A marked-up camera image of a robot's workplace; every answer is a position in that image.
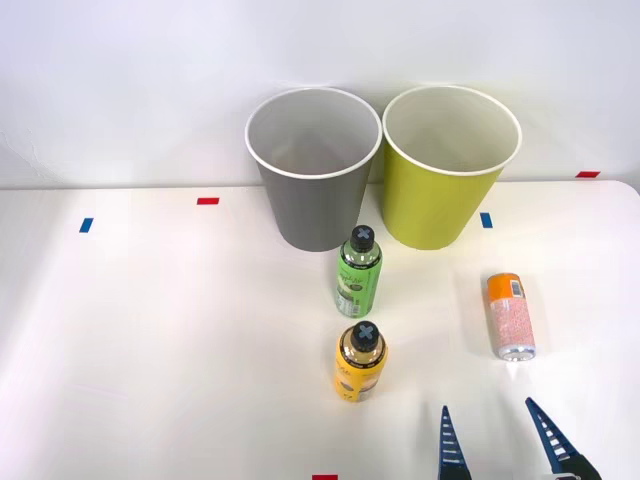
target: cup rim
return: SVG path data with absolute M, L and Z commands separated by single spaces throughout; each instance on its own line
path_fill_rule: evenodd
M 303 92 L 303 91 L 307 91 L 307 90 L 327 91 L 327 92 L 332 92 L 332 93 L 339 93 L 340 95 L 344 95 L 346 97 L 349 97 L 349 98 L 351 98 L 353 100 L 358 101 L 359 103 L 364 105 L 365 108 L 367 108 L 367 110 L 369 110 L 371 115 L 373 115 L 373 118 L 375 118 L 376 125 L 378 127 L 378 136 L 376 138 L 375 145 L 373 146 L 371 151 L 362 160 L 360 160 L 359 162 L 351 165 L 350 167 L 343 168 L 342 170 L 338 170 L 336 172 L 322 173 L 322 174 L 318 174 L 318 175 L 304 175 L 304 174 L 300 174 L 300 173 L 288 172 L 286 170 L 282 170 L 280 168 L 274 167 L 269 162 L 267 162 L 267 161 L 263 160 L 262 158 L 260 158 L 260 155 L 258 155 L 256 153 L 256 151 L 251 146 L 251 143 L 249 142 L 249 128 L 251 127 L 251 123 L 253 122 L 253 119 L 258 114 L 258 112 L 260 110 L 262 110 L 264 107 L 266 107 L 269 103 L 277 100 L 280 97 L 284 97 L 285 95 L 291 95 L 293 93 Z M 249 153 L 251 153 L 251 156 L 260 165 L 262 165 L 265 168 L 268 168 L 272 172 L 275 172 L 275 173 L 277 173 L 279 175 L 283 175 L 285 177 L 297 178 L 297 179 L 300 179 L 300 180 L 324 180 L 324 179 L 327 179 L 327 178 L 335 178 L 335 177 L 339 177 L 339 176 L 342 176 L 342 175 L 346 175 L 347 173 L 353 172 L 354 170 L 357 170 L 361 166 L 365 165 L 369 160 L 371 160 L 371 157 L 373 157 L 375 155 L 375 153 L 378 151 L 378 149 L 380 148 L 380 144 L 382 143 L 382 135 L 383 135 L 383 133 L 382 133 L 382 122 L 380 121 L 380 116 L 373 109 L 373 107 L 371 105 L 369 105 L 369 103 L 367 103 L 366 101 L 364 101 L 362 98 L 358 97 L 357 95 L 354 95 L 353 93 L 345 92 L 344 90 L 340 90 L 338 88 L 333 88 L 333 87 L 301 87 L 301 88 L 294 88 L 294 89 L 286 90 L 284 92 L 280 92 L 277 95 L 269 97 L 264 102 L 262 102 L 260 105 L 258 105 L 258 107 L 253 111 L 253 113 L 251 114 L 251 116 L 247 120 L 247 124 L 245 125 L 245 128 L 244 128 L 244 143 L 247 145 L 247 148 L 249 150 Z
M 475 95 L 483 97 L 486 100 L 489 100 L 490 102 L 494 103 L 498 108 L 500 108 L 504 113 L 506 113 L 507 116 L 511 119 L 511 121 L 515 125 L 516 131 L 518 132 L 518 141 L 511 155 L 502 163 L 499 163 L 498 165 L 495 165 L 490 168 L 485 168 L 484 170 L 474 170 L 472 172 L 456 172 L 454 170 L 444 170 L 441 168 L 432 167 L 430 165 L 426 165 L 422 162 L 419 162 L 418 160 L 412 158 L 410 155 L 407 155 L 400 147 L 398 147 L 398 145 L 396 145 L 396 143 L 393 141 L 393 139 L 391 138 L 391 135 L 389 135 L 389 132 L 387 130 L 387 117 L 389 115 L 389 111 L 401 98 L 403 98 L 406 95 L 410 95 L 420 90 L 431 90 L 436 88 L 450 88 L 455 90 L 464 90 L 466 92 L 473 93 Z M 424 170 L 429 170 L 431 172 L 440 173 L 443 175 L 451 175 L 455 177 L 477 177 L 480 175 L 485 175 L 487 173 L 495 172 L 496 170 L 500 170 L 504 168 L 513 159 L 513 157 L 515 157 L 518 154 L 518 152 L 520 151 L 520 147 L 522 146 L 522 128 L 520 127 L 520 122 L 518 122 L 518 119 L 511 112 L 511 110 L 509 110 L 504 104 L 502 104 L 501 102 L 493 98 L 491 95 L 487 95 L 486 93 L 480 92 L 479 90 L 475 90 L 469 87 L 463 87 L 461 85 L 420 85 L 418 87 L 414 87 L 405 92 L 402 92 L 401 94 L 396 96 L 393 100 L 391 100 L 391 102 L 389 102 L 389 105 L 387 105 L 387 108 L 384 109 L 384 113 L 382 114 L 382 129 L 384 131 L 384 138 L 387 140 L 387 142 L 389 142 L 389 145 L 391 145 L 396 152 L 398 152 L 406 160 L 413 163 L 415 166 L 420 167 Z

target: white wall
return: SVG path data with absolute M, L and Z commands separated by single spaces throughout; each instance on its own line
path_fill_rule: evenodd
M 524 147 L 503 178 L 601 170 L 640 187 L 637 5 L 5 0 L 0 186 L 258 183 L 243 128 L 267 96 L 332 85 L 381 111 L 445 82 L 519 117 Z

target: orange can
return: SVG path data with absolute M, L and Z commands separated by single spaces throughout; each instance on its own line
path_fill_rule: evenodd
M 520 277 L 498 273 L 489 278 L 487 286 L 498 356 L 510 362 L 531 360 L 536 356 L 536 343 Z

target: bottle cap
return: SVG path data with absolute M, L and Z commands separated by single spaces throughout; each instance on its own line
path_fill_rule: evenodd
M 356 252 L 368 252 L 373 248 L 375 234 L 367 225 L 358 225 L 351 232 L 351 248 Z
M 351 344 L 359 352 L 371 352 L 378 345 L 380 332 L 373 323 L 362 321 L 356 323 L 351 332 Z

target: bottle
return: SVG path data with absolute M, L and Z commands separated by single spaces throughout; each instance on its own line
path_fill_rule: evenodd
M 382 250 L 371 227 L 358 225 L 340 247 L 336 306 L 347 317 L 371 311 L 382 267 Z
M 487 280 L 487 286 L 498 356 L 508 362 L 531 360 L 536 356 L 536 342 L 520 277 L 498 273 Z
M 371 395 L 387 361 L 387 345 L 373 323 L 358 322 L 342 334 L 336 348 L 335 387 L 348 402 Z

